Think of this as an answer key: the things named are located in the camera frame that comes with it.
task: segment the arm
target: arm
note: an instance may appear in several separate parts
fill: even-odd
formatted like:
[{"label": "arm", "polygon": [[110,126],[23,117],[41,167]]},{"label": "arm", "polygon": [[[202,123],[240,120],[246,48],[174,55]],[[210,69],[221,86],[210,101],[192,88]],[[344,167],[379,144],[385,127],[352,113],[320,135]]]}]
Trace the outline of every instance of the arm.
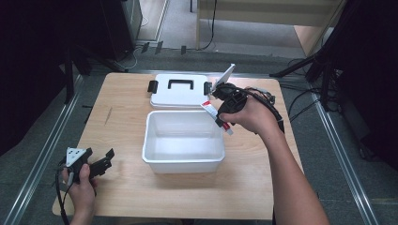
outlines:
[{"label": "arm", "polygon": [[[80,170],[80,184],[74,183],[69,189],[69,196],[72,199],[75,213],[70,225],[86,225],[90,224],[94,216],[95,192],[94,187],[88,180],[90,175],[90,167],[88,164],[83,165]],[[62,172],[64,181],[68,181],[68,172],[66,169]]]},{"label": "arm", "polygon": [[241,124],[263,140],[269,155],[275,218],[281,224],[329,224],[316,194],[291,153],[273,114],[249,96],[242,111],[220,115],[225,122]]}]

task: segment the hand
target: hand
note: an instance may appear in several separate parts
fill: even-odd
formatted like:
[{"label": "hand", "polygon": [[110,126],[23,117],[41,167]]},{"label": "hand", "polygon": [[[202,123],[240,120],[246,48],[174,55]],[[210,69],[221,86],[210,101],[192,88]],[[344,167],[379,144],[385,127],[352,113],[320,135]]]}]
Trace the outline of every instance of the hand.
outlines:
[{"label": "hand", "polygon": [[270,135],[279,130],[278,123],[272,112],[252,96],[248,96],[245,107],[236,113],[222,113],[220,119],[224,122],[241,124],[247,130]]},{"label": "hand", "polygon": [[[80,184],[74,183],[69,189],[69,196],[72,199],[75,213],[71,224],[90,224],[94,216],[96,180],[88,180],[90,167],[84,164],[80,169]],[[62,172],[62,177],[67,183],[69,179],[67,169]]]}]

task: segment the person's right arm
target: person's right arm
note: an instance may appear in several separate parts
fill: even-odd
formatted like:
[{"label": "person's right arm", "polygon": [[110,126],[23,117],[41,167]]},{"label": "person's right arm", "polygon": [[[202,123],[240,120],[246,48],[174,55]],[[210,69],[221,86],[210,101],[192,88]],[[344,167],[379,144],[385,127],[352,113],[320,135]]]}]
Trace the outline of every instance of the person's right arm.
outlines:
[{"label": "person's right arm", "polygon": [[242,111],[222,113],[221,120],[241,124],[263,140],[271,168],[274,211],[278,225],[329,224],[326,213],[304,176],[273,114],[253,97]]}]

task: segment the black handle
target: black handle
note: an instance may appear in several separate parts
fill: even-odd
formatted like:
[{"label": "black handle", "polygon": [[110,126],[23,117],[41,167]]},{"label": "black handle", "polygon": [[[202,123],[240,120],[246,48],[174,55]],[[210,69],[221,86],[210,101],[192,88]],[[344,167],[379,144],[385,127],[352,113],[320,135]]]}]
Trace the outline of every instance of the black handle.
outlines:
[{"label": "black handle", "polygon": [[193,90],[193,81],[188,80],[170,80],[169,85],[167,86],[169,89],[172,88],[172,83],[188,83],[190,85],[190,89]]}]

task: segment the person's left hand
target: person's left hand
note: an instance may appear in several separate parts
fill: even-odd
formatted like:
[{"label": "person's left hand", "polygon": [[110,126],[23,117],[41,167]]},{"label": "person's left hand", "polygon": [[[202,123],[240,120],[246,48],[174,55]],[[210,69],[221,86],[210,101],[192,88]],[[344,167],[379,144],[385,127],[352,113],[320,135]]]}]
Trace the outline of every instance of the person's left hand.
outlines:
[{"label": "person's left hand", "polygon": [[[96,180],[88,180],[90,175],[90,167],[88,164],[83,165],[80,169],[80,184],[73,183],[69,189],[69,196],[72,199],[75,213],[73,221],[78,220],[78,224],[89,224],[94,216],[96,194],[94,188],[97,186]],[[62,172],[62,177],[67,183],[69,179],[67,169]]]}]

